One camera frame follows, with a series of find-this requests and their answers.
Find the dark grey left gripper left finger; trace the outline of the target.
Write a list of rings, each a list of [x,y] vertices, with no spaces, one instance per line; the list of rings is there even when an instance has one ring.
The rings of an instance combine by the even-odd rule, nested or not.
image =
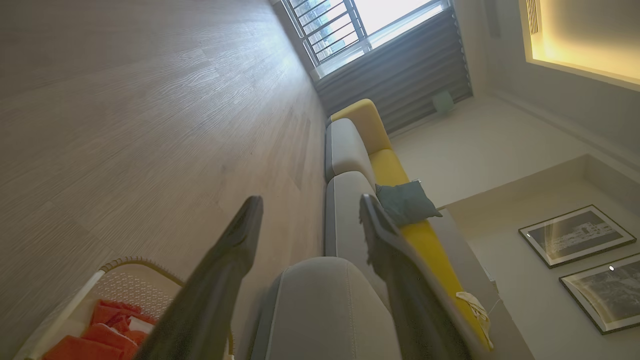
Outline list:
[[[249,196],[203,256],[151,334],[137,360],[221,360],[243,278],[253,267],[264,213]]]

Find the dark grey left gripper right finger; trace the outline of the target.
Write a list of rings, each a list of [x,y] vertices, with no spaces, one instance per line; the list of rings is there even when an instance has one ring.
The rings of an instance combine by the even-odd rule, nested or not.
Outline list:
[[[487,360],[489,349],[377,198],[359,199],[368,264],[386,283],[404,360]]]

